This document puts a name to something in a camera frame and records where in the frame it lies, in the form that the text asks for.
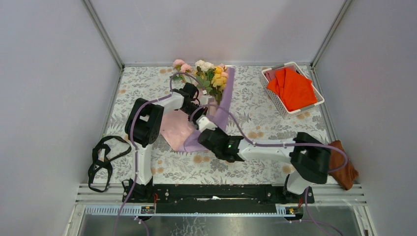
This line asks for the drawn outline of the pink and purple wrapping paper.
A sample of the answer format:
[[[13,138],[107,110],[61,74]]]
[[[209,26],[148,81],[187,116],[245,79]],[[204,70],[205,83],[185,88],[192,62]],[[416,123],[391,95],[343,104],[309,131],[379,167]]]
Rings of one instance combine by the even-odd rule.
[[[220,107],[223,110],[217,109],[213,115],[207,115],[222,130],[226,129],[228,123],[228,111],[232,101],[235,71],[233,67],[228,67],[226,71],[229,77],[220,102]],[[163,115],[160,134],[174,151],[195,152],[207,150],[198,143],[200,132],[196,130],[194,123],[189,122],[188,114],[181,110],[170,111]]]

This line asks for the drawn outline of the white fake flower stem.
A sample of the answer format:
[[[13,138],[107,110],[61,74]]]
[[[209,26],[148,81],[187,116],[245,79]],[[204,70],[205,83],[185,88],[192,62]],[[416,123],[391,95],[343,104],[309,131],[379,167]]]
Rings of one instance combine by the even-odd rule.
[[[211,62],[207,62],[204,60],[199,60],[195,62],[196,71],[196,78],[197,80],[207,88],[211,85],[211,81],[214,77],[215,66]]]

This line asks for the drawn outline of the pink fake flower stem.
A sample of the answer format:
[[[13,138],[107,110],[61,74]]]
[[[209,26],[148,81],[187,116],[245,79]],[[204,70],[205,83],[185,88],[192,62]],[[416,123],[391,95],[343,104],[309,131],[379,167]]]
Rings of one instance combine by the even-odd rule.
[[[173,69],[175,72],[181,72],[181,74],[174,75],[173,80],[181,80],[183,83],[186,82],[185,73],[190,74],[192,72],[192,66],[181,59],[174,60]]]

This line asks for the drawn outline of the yellow fake flower bunch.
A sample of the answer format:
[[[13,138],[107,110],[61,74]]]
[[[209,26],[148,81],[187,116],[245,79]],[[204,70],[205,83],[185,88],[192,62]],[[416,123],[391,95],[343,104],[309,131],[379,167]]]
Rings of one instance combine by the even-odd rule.
[[[207,71],[207,76],[210,81],[209,87],[211,88],[209,94],[214,97],[216,103],[219,105],[229,78],[227,67],[223,64],[215,66]]]

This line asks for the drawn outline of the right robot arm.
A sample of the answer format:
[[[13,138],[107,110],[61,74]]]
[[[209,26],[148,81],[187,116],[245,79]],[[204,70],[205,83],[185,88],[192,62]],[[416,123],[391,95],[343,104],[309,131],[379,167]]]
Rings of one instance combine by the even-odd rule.
[[[243,136],[227,135],[220,128],[206,129],[199,135],[198,143],[229,163],[268,159],[291,164],[294,171],[282,189],[284,200],[290,203],[299,199],[306,188],[325,184],[328,179],[331,151],[305,132],[284,141],[248,141]]]

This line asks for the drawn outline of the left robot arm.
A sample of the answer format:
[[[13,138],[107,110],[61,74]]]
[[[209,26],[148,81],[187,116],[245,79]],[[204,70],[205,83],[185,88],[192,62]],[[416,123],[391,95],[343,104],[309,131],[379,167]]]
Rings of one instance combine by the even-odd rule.
[[[159,136],[163,116],[172,111],[180,111],[191,118],[195,114],[198,118],[207,113],[207,108],[200,108],[196,104],[199,90],[191,83],[183,88],[173,89],[168,95],[154,100],[138,98],[131,110],[125,125],[125,132],[135,148],[132,177],[138,184],[134,189],[134,196],[140,202],[147,202],[152,197],[152,188],[148,186],[152,180],[151,152],[152,144]]]

